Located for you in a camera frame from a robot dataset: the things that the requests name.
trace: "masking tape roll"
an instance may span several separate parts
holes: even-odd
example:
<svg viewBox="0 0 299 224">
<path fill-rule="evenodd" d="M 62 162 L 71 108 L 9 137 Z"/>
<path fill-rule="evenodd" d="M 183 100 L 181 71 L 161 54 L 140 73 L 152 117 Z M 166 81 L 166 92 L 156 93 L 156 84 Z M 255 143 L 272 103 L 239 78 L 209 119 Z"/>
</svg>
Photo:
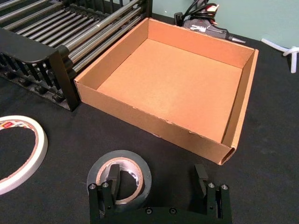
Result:
<svg viewBox="0 0 299 224">
<path fill-rule="evenodd" d="M 36 142 L 27 161 L 18 168 L 17 171 L 0 180 L 0 195 L 15 189 L 30 178 L 41 165 L 48 148 L 47 136 L 43 128 L 35 120 L 29 117 L 16 115 L 0 118 L 0 131 L 11 127 L 31 129 L 36 136 Z"/>
</svg>

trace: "black tablecloth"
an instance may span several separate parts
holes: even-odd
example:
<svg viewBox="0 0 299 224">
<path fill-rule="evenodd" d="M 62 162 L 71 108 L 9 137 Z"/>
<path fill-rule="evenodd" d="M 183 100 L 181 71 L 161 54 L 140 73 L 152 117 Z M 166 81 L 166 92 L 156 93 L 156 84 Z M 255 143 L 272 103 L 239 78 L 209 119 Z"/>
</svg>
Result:
<svg viewBox="0 0 299 224">
<path fill-rule="evenodd" d="M 83 103 L 69 112 L 0 79 L 0 117 L 29 116 L 49 139 L 36 173 L 0 196 L 0 223 L 88 223 L 88 171 L 103 154 L 119 149 L 148 163 L 153 176 L 148 206 L 194 210 L 191 174 L 195 163 L 203 163 L 216 184 L 230 186 L 235 224 L 298 223 L 299 71 L 290 73 L 281 52 L 247 41 L 260 53 L 239 147 L 223 166 Z M 16 150 L 23 152 L 29 140 Z"/>
</svg>

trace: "cardboard box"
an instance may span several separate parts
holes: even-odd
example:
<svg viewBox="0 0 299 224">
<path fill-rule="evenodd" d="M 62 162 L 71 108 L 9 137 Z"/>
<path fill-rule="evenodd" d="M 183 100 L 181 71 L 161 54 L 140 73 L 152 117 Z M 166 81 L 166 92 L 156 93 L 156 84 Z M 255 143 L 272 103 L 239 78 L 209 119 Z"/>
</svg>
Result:
<svg viewBox="0 0 299 224">
<path fill-rule="evenodd" d="M 147 18 L 75 82 L 84 103 L 222 165 L 238 145 L 257 55 Z"/>
</svg>

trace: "wall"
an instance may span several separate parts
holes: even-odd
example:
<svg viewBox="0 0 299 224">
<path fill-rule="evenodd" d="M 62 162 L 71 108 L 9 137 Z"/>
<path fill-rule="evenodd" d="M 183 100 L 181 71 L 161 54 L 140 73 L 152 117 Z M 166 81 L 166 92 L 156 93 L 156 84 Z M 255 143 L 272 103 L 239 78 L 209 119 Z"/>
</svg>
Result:
<svg viewBox="0 0 299 224">
<path fill-rule="evenodd" d="M 185 12 L 192 0 L 153 0 L 153 12 L 173 17 Z M 256 40 L 299 46 L 299 0 L 210 0 L 220 4 L 219 27 Z"/>
</svg>

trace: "duct tape roll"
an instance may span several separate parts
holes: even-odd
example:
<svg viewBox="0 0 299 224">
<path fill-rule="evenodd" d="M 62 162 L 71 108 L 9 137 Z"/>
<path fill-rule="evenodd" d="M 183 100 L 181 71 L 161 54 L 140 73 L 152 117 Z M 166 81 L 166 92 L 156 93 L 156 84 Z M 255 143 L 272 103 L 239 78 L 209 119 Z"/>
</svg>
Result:
<svg viewBox="0 0 299 224">
<path fill-rule="evenodd" d="M 148 164 L 136 153 L 127 150 L 117 150 L 100 157 L 90 169 L 87 186 L 92 183 L 101 185 L 107 181 L 111 165 L 119 164 L 120 171 L 127 171 L 136 180 L 135 192 L 121 200 L 115 201 L 115 211 L 136 210 L 143 206 L 151 188 L 151 173 Z"/>
</svg>

